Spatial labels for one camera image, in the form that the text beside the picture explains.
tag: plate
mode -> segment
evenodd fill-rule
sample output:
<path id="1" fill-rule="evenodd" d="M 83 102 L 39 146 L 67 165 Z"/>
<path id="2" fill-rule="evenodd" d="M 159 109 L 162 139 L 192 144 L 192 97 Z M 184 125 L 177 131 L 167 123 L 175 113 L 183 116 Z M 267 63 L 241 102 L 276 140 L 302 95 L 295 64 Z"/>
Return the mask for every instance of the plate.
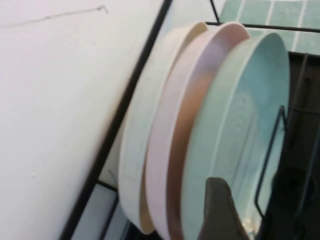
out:
<path id="1" fill-rule="evenodd" d="M 167 80 L 150 134 L 145 172 L 151 219 L 165 240 L 182 239 L 182 169 L 197 112 L 228 53 L 248 38 L 246 29 L 235 22 L 202 33 L 181 54 Z"/>
<path id="2" fill-rule="evenodd" d="M 258 177 L 279 107 L 288 106 L 289 59 L 277 33 L 240 43 L 222 64 L 203 101 L 185 160 L 181 216 L 186 240 L 197 238 L 204 218 L 208 177 L 224 178 L 247 232 L 257 232 Z M 265 211 L 284 138 L 279 127 L 259 197 Z"/>
<path id="3" fill-rule="evenodd" d="M 118 167 L 119 199 L 126 216 L 145 234 L 154 230 L 144 183 L 145 158 L 154 115 L 175 61 L 187 45 L 206 30 L 202 22 L 179 27 L 155 45 L 127 112 Z"/>

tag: black metal wire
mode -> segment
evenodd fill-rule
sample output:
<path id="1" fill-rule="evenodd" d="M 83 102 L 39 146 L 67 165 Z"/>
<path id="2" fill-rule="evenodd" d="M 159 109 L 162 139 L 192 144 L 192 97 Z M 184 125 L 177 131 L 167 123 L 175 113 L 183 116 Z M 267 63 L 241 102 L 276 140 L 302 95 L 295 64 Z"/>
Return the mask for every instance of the black metal wire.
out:
<path id="1" fill-rule="evenodd" d="M 304 113 L 304 114 L 316 115 L 320 120 L 320 112 L 305 110 L 305 109 L 300 109 L 300 108 L 296 108 L 294 110 L 297 112 L 300 112 L 300 113 Z M 309 164 L 307 167 L 301 197 L 300 197 L 300 200 L 298 202 L 298 206 L 297 206 L 296 212 L 295 212 L 295 220 L 296 221 L 299 220 L 301 213 L 302 213 L 302 210 L 303 210 L 303 207 L 304 207 L 304 204 L 305 204 L 306 194 L 307 194 L 307 190 L 308 190 L 308 185 L 309 185 L 312 169 L 314 166 L 315 159 L 317 158 L 317 155 L 318 155 L 319 142 L 320 142 L 320 121 L 319 121 L 318 128 L 316 131 L 315 140 L 314 140 L 312 151 L 311 151 L 310 161 L 309 161 Z"/>
<path id="2" fill-rule="evenodd" d="M 111 220 L 112 220 L 112 217 L 116 211 L 116 208 L 117 208 L 117 205 L 118 205 L 118 202 L 119 202 L 119 197 L 116 196 L 115 200 L 113 201 L 113 204 L 112 204 L 112 207 L 111 207 L 111 210 L 109 212 L 109 215 L 105 221 L 105 224 L 103 226 L 103 229 L 101 231 L 101 234 L 100 234 L 100 237 L 99 237 L 99 240 L 104 240 L 105 239 L 105 235 L 108 231 L 108 228 L 109 228 L 109 225 L 111 223 Z"/>
<path id="3" fill-rule="evenodd" d="M 207 25 L 219 26 L 224 24 L 224 22 L 212 22 L 206 21 Z M 308 33 L 320 33 L 320 29 L 316 28 L 305 28 L 305 27 L 293 27 L 293 26 L 275 26 L 275 25 L 260 25 L 260 24 L 246 24 L 241 23 L 246 28 L 255 28 L 255 29 L 272 29 L 272 30 L 285 30 L 285 31 L 297 31 L 297 32 L 308 32 Z"/>
<path id="4" fill-rule="evenodd" d="M 111 186 L 110 184 L 105 183 L 105 182 L 103 182 L 103 181 L 101 181 L 99 179 L 96 181 L 96 184 L 99 184 L 99 185 L 101 185 L 101 186 L 103 186 L 103 187 L 105 187 L 107 189 L 110 189 L 110 190 L 116 192 L 116 193 L 118 192 L 118 189 L 116 187 Z"/>
<path id="5" fill-rule="evenodd" d="M 288 113 L 288 118 L 287 118 L 287 126 L 290 126 L 291 124 L 291 121 L 292 121 L 292 118 L 293 118 L 293 115 L 294 115 L 294 109 L 296 104 L 297 104 L 297 99 L 298 99 L 298 96 L 299 96 L 299 92 L 298 91 L 299 89 L 301 89 L 301 83 L 304 79 L 304 76 L 305 76 L 305 71 L 306 71 L 306 66 L 307 66 L 307 62 L 308 62 L 308 54 L 305 53 L 304 54 L 304 57 L 303 57 L 303 62 L 302 62 L 302 65 L 301 65 L 301 69 L 300 69 L 300 72 L 299 72 L 299 77 L 298 77 L 298 81 L 296 83 L 296 91 L 294 92 L 294 95 L 293 95 L 293 100 L 292 100 L 292 103 L 291 103 L 291 108 L 289 109 L 289 113 Z"/>
<path id="6" fill-rule="evenodd" d="M 220 23 L 220 20 L 219 20 L 219 15 L 218 15 L 218 12 L 217 12 L 217 9 L 216 9 L 216 6 L 215 6 L 215 3 L 214 3 L 214 0 L 210 0 L 210 3 L 211 3 L 211 6 L 212 6 L 212 10 L 213 10 L 213 13 L 214 13 L 214 16 L 215 16 L 215 19 L 218 23 Z"/>
<path id="7" fill-rule="evenodd" d="M 274 145 L 274 141 L 276 139 L 276 133 L 277 133 L 277 130 L 278 130 L 278 127 L 279 127 L 280 119 L 282 119 L 282 121 L 283 121 L 284 131 L 286 131 L 286 129 L 287 129 L 286 113 L 285 113 L 285 106 L 283 106 L 283 105 L 279 107 L 278 114 L 276 116 L 276 120 L 275 120 L 275 123 L 274 123 L 274 126 L 273 126 L 273 130 L 272 130 L 271 139 L 270 139 L 269 146 L 268 146 L 265 158 L 264 158 L 262 171 L 260 173 L 258 185 L 257 185 L 257 188 L 255 190 L 255 195 L 254 195 L 254 205 L 255 205 L 256 209 L 258 210 L 262 220 L 265 218 L 265 215 L 263 214 L 263 212 L 262 212 L 262 210 L 261 210 L 261 208 L 259 206 L 259 194 L 260 194 L 260 191 L 261 191 L 261 186 L 262 186 L 262 183 L 263 183 L 263 180 L 264 180 L 264 176 L 265 176 L 265 173 L 266 173 L 266 169 L 267 169 L 267 165 L 268 165 L 268 162 L 269 162 L 271 150 L 272 150 L 272 147 Z"/>
<path id="8" fill-rule="evenodd" d="M 145 42 L 143 50 L 140 54 L 140 57 L 135 65 L 131 78 L 128 82 L 128 85 L 124 91 L 120 104 L 117 108 L 117 111 L 113 117 L 113 120 L 110 124 L 109 130 L 106 134 L 106 137 L 103 141 L 102 146 L 98 152 L 98 155 L 94 161 L 92 169 L 86 178 L 86 181 L 83 185 L 81 193 L 73 207 L 73 210 L 64 226 L 64 229 L 61 233 L 61 240 L 71 239 L 74 231 L 77 227 L 77 224 L 82 216 L 82 213 L 87 205 L 87 202 L 91 196 L 91 193 L 95 187 L 96 181 L 102 171 L 102 168 L 106 162 L 110 149 L 113 145 L 113 142 L 117 136 L 120 125 L 125 117 L 126 111 L 128 109 L 130 100 L 134 93 L 136 84 L 140 77 L 140 74 L 148 60 L 148 57 L 151 53 L 151 50 L 156 42 L 157 36 L 159 34 L 160 28 L 165 20 L 169 7 L 173 0 L 164 0 L 160 11 L 155 19 L 155 22 L 152 26 L 152 29 L 149 33 L 149 36 Z"/>

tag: green tile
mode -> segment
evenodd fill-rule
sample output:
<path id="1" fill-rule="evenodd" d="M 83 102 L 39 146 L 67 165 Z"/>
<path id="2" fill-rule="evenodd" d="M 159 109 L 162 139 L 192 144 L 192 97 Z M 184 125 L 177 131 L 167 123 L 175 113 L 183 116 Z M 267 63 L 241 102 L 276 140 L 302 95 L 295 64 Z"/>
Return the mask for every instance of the green tile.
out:
<path id="1" fill-rule="evenodd" d="M 276 30 L 274 32 L 277 32 L 282 37 L 282 40 L 284 41 L 285 47 L 288 51 L 291 51 L 292 45 L 294 44 L 296 32 L 295 31 L 285 31 L 285 30 Z"/>
<path id="2" fill-rule="evenodd" d="M 245 0 L 240 16 L 243 24 L 265 24 L 271 5 L 269 0 Z"/>
<path id="3" fill-rule="evenodd" d="M 296 52 L 320 55 L 320 34 L 314 32 L 300 32 L 296 45 Z"/>
<path id="4" fill-rule="evenodd" d="M 301 8 L 301 1 L 274 2 L 269 25 L 297 27 Z"/>
<path id="5" fill-rule="evenodd" d="M 264 33 L 263 30 L 248 30 L 248 32 L 250 33 L 250 36 L 252 38 L 257 37 L 257 36 L 259 36 L 259 35 Z"/>
<path id="6" fill-rule="evenodd" d="M 320 28 L 320 0 L 308 0 L 303 13 L 302 27 Z"/>
<path id="7" fill-rule="evenodd" d="M 237 19 L 241 0 L 227 0 L 220 15 L 221 22 L 235 21 Z"/>

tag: crack in wall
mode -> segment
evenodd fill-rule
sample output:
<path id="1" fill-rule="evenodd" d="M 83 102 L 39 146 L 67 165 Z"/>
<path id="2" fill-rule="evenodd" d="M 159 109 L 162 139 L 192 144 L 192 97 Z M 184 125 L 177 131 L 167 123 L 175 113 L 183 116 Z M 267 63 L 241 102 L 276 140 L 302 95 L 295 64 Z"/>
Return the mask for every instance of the crack in wall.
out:
<path id="1" fill-rule="evenodd" d="M 90 13 L 90 12 L 96 12 L 96 11 L 104 11 L 106 14 L 108 14 L 107 7 L 105 5 L 101 5 L 101 6 L 98 6 L 98 7 L 95 7 L 95 8 L 89 8 L 89 9 L 78 10 L 78 11 L 70 11 L 70 12 L 65 12 L 65 13 L 59 13 L 59 14 L 54 14 L 54 15 L 50 15 L 50 16 L 45 16 L 45 17 L 38 18 L 38 19 L 27 20 L 27 21 L 23 21 L 23 22 L 0 25 L 0 29 L 13 28 L 13 27 L 19 27 L 19 26 L 24 26 L 24 25 L 29 25 L 29 24 L 35 24 L 35 23 L 40 23 L 40 22 L 51 20 L 51 19 L 57 19 L 57 18 L 65 17 L 65 16 L 78 15 L 78 14 L 84 14 L 84 13 Z"/>

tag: tiled wall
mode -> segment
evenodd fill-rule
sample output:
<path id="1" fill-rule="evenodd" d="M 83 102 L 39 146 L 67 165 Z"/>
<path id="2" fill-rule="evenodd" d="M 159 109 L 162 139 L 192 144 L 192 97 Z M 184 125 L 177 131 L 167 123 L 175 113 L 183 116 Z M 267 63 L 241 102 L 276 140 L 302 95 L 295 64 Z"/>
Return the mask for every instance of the tiled wall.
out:
<path id="1" fill-rule="evenodd" d="M 320 29 L 320 0 L 227 0 L 222 22 Z M 255 37 L 274 30 L 250 29 Z M 320 55 L 320 34 L 276 30 L 289 51 Z"/>

